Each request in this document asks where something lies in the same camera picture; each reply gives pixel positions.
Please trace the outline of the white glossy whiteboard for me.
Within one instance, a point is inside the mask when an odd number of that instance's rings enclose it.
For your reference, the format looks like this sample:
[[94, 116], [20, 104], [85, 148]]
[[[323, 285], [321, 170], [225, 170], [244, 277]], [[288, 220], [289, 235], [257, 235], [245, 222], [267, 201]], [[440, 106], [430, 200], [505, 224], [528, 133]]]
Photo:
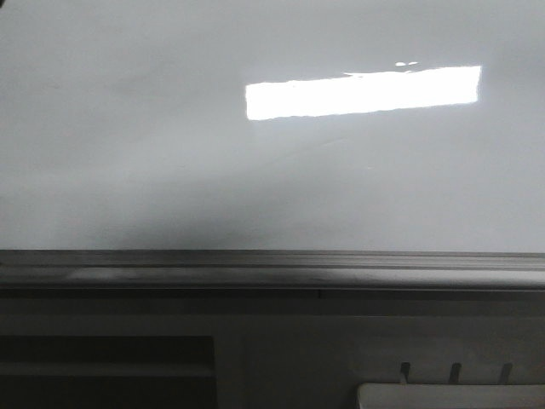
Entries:
[[4, 1], [7, 250], [544, 249], [541, 1]]

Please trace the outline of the white box lower right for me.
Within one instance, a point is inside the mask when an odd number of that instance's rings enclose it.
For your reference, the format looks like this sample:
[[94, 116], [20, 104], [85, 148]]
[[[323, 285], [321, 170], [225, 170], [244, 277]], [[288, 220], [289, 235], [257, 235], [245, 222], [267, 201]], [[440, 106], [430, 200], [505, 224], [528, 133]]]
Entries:
[[360, 408], [543, 408], [542, 385], [366, 383]]

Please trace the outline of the grey aluminium whiteboard frame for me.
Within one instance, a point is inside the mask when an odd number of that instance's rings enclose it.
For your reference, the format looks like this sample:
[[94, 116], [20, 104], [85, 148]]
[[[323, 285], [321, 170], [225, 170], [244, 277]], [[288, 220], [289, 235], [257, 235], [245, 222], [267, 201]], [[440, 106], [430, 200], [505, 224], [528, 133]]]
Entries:
[[456, 251], [3, 250], [9, 289], [541, 291], [544, 255]]

